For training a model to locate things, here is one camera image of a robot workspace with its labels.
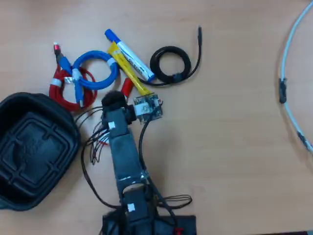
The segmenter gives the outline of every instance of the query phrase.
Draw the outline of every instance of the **red cable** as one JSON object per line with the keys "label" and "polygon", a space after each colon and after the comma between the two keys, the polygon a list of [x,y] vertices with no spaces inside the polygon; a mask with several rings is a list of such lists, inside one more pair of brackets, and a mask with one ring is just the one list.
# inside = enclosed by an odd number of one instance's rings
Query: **red cable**
{"label": "red cable", "polygon": [[[91,77],[91,80],[95,82],[94,77],[89,71],[82,67],[80,67],[79,70],[85,80],[87,80],[86,74],[88,74]],[[61,104],[64,108],[66,108],[70,112],[79,111],[81,109],[79,104],[68,102],[63,98],[64,77],[67,76],[70,76],[69,73],[66,72],[65,70],[61,70],[61,67],[58,65],[53,77],[60,80],[62,85],[61,87],[59,87],[58,85],[51,84],[49,88],[49,97],[54,101],[58,102],[59,104]],[[96,97],[97,91],[92,92],[91,90],[84,89],[84,108],[92,105]]]}

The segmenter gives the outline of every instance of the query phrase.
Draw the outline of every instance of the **white cable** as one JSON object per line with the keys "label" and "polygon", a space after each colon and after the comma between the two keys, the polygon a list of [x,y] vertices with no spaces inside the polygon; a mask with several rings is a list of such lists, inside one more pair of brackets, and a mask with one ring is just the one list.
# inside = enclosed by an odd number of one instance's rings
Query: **white cable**
{"label": "white cable", "polygon": [[[302,21],[302,19],[305,17],[305,15],[307,14],[307,12],[311,9],[311,7],[313,6],[313,1],[311,1],[311,3],[303,10],[303,12],[301,13],[301,15],[299,16],[299,18],[296,20],[296,22],[294,23],[291,31],[290,31],[290,34],[289,34],[289,37],[288,37],[288,40],[286,42],[286,47],[285,47],[285,50],[284,50],[284,55],[283,55],[283,59],[282,59],[282,65],[281,65],[281,72],[280,72],[280,81],[281,82],[284,82],[284,79],[285,79],[285,67],[286,67],[286,60],[287,60],[287,55],[288,55],[288,51],[289,51],[289,48],[290,48],[290,44],[291,44],[291,41],[292,41],[292,38],[294,36],[294,33],[298,27],[298,25],[300,24],[300,22]],[[302,136],[303,137],[303,142],[305,143],[306,145],[306,148],[311,152],[313,153],[313,147],[311,145],[311,143],[307,140],[307,138],[303,135],[303,132],[302,130],[300,129],[297,121],[295,120],[295,118],[293,117],[292,115],[292,112],[289,108],[289,105],[287,103],[287,101],[284,103],[284,107],[286,109],[286,112],[294,126],[294,128],[296,129],[299,137]]]}

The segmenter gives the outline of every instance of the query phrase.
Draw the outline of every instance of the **yellow package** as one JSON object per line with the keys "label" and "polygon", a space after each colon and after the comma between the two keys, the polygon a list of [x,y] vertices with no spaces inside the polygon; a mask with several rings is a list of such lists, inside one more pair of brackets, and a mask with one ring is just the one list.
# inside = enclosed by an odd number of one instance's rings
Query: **yellow package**
{"label": "yellow package", "polygon": [[123,56],[121,50],[118,48],[115,42],[112,42],[112,45],[108,49],[108,53],[116,60],[121,69],[131,79],[141,95],[147,95],[152,93],[139,81],[138,77],[132,69],[131,64]]}

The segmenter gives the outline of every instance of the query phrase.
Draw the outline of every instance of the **blue marker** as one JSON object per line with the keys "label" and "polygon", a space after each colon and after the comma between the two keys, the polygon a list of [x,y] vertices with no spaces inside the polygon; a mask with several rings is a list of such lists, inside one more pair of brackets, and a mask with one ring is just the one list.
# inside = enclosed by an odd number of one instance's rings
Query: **blue marker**
{"label": "blue marker", "polygon": [[111,42],[115,42],[128,62],[140,73],[148,82],[152,81],[155,74],[123,43],[112,30],[108,29],[104,33]]}

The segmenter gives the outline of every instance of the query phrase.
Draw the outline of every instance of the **marker cap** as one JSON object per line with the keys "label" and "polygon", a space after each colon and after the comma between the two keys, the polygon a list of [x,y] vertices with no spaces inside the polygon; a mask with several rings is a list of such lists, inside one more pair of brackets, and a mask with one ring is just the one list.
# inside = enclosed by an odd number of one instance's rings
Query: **marker cap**
{"label": "marker cap", "polygon": [[111,29],[107,29],[104,34],[111,42],[119,43],[121,41]]}

